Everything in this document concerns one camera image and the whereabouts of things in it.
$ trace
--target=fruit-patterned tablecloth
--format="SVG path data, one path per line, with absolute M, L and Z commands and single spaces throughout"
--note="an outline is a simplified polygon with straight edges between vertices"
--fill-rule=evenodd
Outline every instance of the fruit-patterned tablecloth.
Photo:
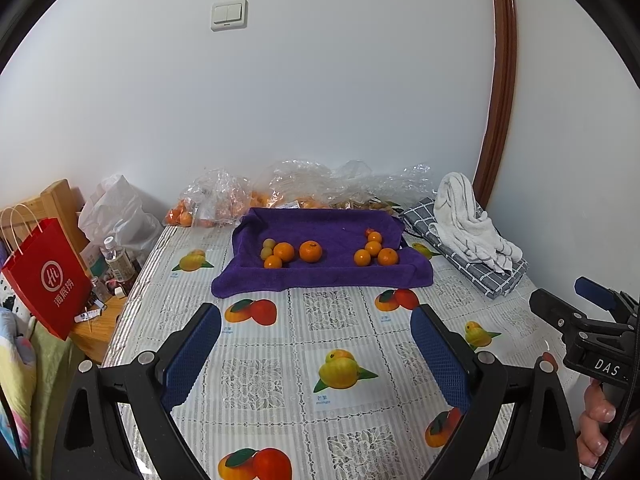
M 231 260 L 231 233 L 231 227 L 164 230 L 104 364 L 128 363 L 144 350 L 156 350 L 210 301 L 223 313 L 222 333 L 187 401 L 172 416 L 212 479 L 268 480 L 275 467 L 279 473 L 273 478 L 287 480 L 289 463 L 298 480 L 420 479 L 440 450 L 428 445 L 438 439 L 426 430 L 450 406 L 412 339 L 410 310 L 396 308 L 398 303 L 412 306 L 412 295 L 345 286 L 219 300 L 210 284 Z M 210 266 L 181 270 L 180 260 L 194 250 L 204 251 Z M 475 321 L 487 332 L 500 333 L 485 348 L 505 364 L 530 367 L 544 351 L 561 363 L 564 345 L 558 333 L 529 311 L 534 285 L 527 276 L 511 294 L 492 301 L 443 257 L 431 263 L 433 286 L 414 293 L 451 330 L 464 334 L 465 325 Z M 251 300 L 239 303 L 249 309 L 253 301 L 267 300 L 255 307 L 261 324 L 248 316 L 251 310 L 229 311 L 242 300 Z M 476 342 L 487 343 L 482 339 Z M 351 357 L 357 367 L 344 361 Z M 578 375 L 561 365 L 559 377 L 567 390 Z M 509 415 L 505 408 L 483 463 L 497 455 Z M 439 418 L 443 427 L 446 416 Z M 157 478 L 129 406 L 122 408 L 122 418 L 141 472 Z

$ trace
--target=plastic bag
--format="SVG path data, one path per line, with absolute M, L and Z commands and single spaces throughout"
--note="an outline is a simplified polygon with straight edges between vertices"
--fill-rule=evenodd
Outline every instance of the plastic bag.
M 213 227 L 236 222 L 249 209 L 249 181 L 224 169 L 207 171 L 183 192 L 165 217 L 169 225 Z
M 284 160 L 257 179 L 251 207 L 283 207 L 293 202 L 304 208 L 329 207 L 335 184 L 331 170 L 322 164 Z
M 336 170 L 316 162 L 285 160 L 269 167 L 255 183 L 252 207 L 385 209 L 411 206 L 430 196 L 425 164 L 395 174 L 374 174 L 362 160 Z
M 78 227 L 95 245 L 113 235 L 118 245 L 131 250 L 143 265 L 158 241 L 162 226 L 142 211 L 142 200 L 120 174 L 105 178 L 89 197 L 78 218 Z

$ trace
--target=human hand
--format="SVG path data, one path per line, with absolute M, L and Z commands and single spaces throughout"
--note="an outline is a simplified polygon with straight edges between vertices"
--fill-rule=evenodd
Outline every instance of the human hand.
M 578 457 L 580 463 L 588 467 L 596 467 L 598 457 L 607 449 L 608 441 L 600 433 L 600 422 L 611 422 L 616 416 L 616 409 L 605 398 L 600 381 L 591 379 L 591 384 L 584 391 L 584 411 L 580 416 L 580 436 L 578 437 Z M 620 432 L 620 443 L 624 444 L 631 434 L 638 416 L 632 417 Z

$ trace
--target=plastic bottle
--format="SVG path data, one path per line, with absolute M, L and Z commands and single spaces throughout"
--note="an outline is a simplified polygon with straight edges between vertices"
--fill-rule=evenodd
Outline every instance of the plastic bottle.
M 127 251 L 116 243 L 113 236 L 104 239 L 104 247 L 107 249 L 104 259 L 107 260 L 107 264 L 111 267 L 116 280 L 120 283 L 125 283 L 133 278 L 136 270 L 127 256 Z
M 109 289 L 107 286 L 101 282 L 100 278 L 94 276 L 91 278 L 91 286 L 94 291 L 95 297 L 98 298 L 101 302 L 107 303 L 111 299 L 111 294 L 109 293 Z

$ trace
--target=white towel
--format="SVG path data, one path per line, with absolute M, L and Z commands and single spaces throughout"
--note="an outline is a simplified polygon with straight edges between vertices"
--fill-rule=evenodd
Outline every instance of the white towel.
M 474 191 L 462 173 L 442 179 L 433 215 L 436 222 L 429 224 L 429 231 L 469 263 L 484 263 L 503 274 L 522 259 L 522 251 L 498 234 L 486 211 L 476 218 Z

